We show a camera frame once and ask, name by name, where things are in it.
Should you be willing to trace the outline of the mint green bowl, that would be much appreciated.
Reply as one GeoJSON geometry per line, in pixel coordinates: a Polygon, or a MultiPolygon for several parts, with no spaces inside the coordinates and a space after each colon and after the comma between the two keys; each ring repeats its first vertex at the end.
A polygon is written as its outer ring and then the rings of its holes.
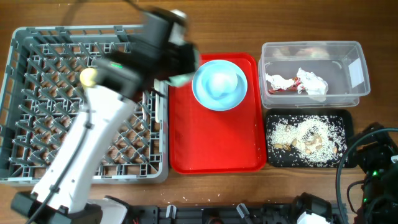
{"type": "Polygon", "coordinates": [[[215,73],[207,83],[208,91],[213,97],[221,97],[222,95],[233,92],[238,85],[238,78],[235,73],[215,73]]]}

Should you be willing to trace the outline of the yellow-green plastic cup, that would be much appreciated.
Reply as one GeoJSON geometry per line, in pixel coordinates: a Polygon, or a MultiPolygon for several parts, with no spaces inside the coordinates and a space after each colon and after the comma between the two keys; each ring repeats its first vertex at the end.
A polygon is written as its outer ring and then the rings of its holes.
{"type": "Polygon", "coordinates": [[[94,68],[84,69],[79,76],[80,82],[84,88],[91,88],[96,85],[95,78],[97,71],[94,68]]]}

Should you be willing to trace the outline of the red strawberry cake wrapper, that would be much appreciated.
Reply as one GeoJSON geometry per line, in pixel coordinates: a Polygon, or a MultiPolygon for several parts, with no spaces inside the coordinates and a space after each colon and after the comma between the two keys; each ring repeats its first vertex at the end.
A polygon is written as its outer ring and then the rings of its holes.
{"type": "Polygon", "coordinates": [[[295,91],[301,84],[301,80],[298,77],[292,79],[284,79],[281,76],[274,75],[267,79],[271,84],[272,89],[269,90],[270,94],[274,94],[282,91],[295,91]]]}

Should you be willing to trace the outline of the white napkin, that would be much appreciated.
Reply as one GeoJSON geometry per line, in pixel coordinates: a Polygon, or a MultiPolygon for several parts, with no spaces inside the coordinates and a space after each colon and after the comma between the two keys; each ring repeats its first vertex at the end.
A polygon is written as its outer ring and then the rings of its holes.
{"type": "Polygon", "coordinates": [[[297,78],[300,81],[297,87],[298,94],[305,91],[315,101],[324,102],[326,100],[328,84],[324,79],[316,76],[313,72],[306,72],[302,68],[298,69],[297,78]]]}

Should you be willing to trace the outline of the white plastic spoon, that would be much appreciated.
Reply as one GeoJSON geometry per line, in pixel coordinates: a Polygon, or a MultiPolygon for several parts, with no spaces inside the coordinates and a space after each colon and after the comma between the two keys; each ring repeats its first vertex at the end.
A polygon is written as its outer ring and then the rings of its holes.
{"type": "MultiPolygon", "coordinates": [[[[154,90],[159,93],[161,92],[160,81],[154,80],[154,90]]],[[[155,121],[159,124],[161,123],[161,109],[162,107],[160,106],[160,95],[157,93],[155,96],[155,121]]]]}

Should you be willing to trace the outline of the white plastic fork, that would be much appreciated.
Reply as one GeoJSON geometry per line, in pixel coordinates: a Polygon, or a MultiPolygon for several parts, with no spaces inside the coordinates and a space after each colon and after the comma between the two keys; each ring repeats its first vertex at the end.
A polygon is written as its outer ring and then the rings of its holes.
{"type": "Polygon", "coordinates": [[[148,129],[148,120],[149,120],[149,109],[147,107],[147,100],[149,99],[149,92],[144,91],[142,93],[142,123],[141,123],[141,128],[142,129],[148,129]]]}

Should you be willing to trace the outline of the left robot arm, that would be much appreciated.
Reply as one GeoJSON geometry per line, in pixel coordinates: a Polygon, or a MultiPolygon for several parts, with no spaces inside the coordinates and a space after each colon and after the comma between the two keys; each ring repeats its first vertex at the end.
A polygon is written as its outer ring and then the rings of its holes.
{"type": "Polygon", "coordinates": [[[158,7],[142,11],[143,31],[130,52],[113,51],[80,73],[85,90],[79,111],[49,169],[11,208],[28,223],[126,223],[129,204],[114,197],[90,200],[95,170],[111,141],[155,81],[187,82],[199,66],[195,44],[185,40],[187,16],[158,7]]]}

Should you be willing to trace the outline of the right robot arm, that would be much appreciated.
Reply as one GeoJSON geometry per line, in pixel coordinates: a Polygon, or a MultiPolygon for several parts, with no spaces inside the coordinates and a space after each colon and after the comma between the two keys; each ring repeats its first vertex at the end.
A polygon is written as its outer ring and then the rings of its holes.
{"type": "Polygon", "coordinates": [[[355,223],[397,223],[397,144],[388,132],[376,132],[383,127],[372,123],[349,140],[350,145],[356,143],[351,160],[365,174],[348,187],[360,185],[363,191],[360,208],[353,210],[355,223]]]}

